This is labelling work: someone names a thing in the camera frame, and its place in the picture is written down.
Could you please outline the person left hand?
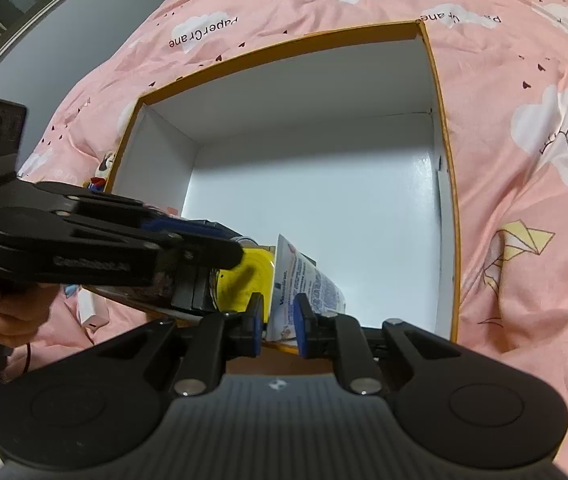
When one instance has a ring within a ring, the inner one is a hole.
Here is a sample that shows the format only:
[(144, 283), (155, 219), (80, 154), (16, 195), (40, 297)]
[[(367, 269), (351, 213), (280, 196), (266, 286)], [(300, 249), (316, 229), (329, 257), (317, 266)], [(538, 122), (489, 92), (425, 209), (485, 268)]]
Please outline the person left hand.
[(39, 284), (19, 294), (0, 293), (0, 344), (17, 348), (33, 341), (39, 328), (49, 321), (59, 292), (60, 285)]

